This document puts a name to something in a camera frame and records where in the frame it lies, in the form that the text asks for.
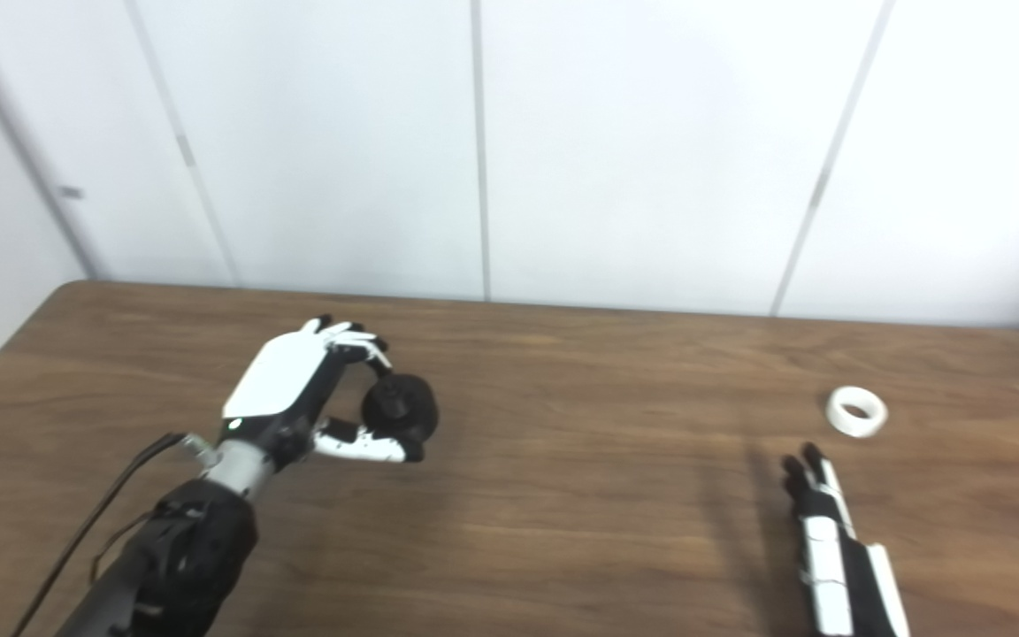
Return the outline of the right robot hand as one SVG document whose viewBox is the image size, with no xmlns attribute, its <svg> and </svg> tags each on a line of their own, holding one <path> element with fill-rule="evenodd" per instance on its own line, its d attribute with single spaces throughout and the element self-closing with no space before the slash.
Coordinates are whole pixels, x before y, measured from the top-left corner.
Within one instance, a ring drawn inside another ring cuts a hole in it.
<svg viewBox="0 0 1019 637">
<path fill-rule="evenodd" d="M 884 545 L 866 544 L 832 460 L 816 444 L 782 459 L 784 489 L 798 532 L 798 572 L 813 636 L 909 636 Z"/>
</svg>

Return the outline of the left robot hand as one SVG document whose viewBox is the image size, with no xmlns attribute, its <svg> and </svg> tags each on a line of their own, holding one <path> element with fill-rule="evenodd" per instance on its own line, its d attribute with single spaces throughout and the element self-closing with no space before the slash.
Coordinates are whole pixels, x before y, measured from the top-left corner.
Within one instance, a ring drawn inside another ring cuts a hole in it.
<svg viewBox="0 0 1019 637">
<path fill-rule="evenodd" d="M 251 360 L 224 403 L 219 458 L 249 450 L 280 472 L 316 455 L 379 463 L 421 463 L 425 444 L 417 405 L 425 387 L 396 374 L 378 334 L 325 314 L 270 339 Z M 361 422 L 323 414 L 348 367 L 365 365 L 377 380 L 364 396 Z"/>
</svg>

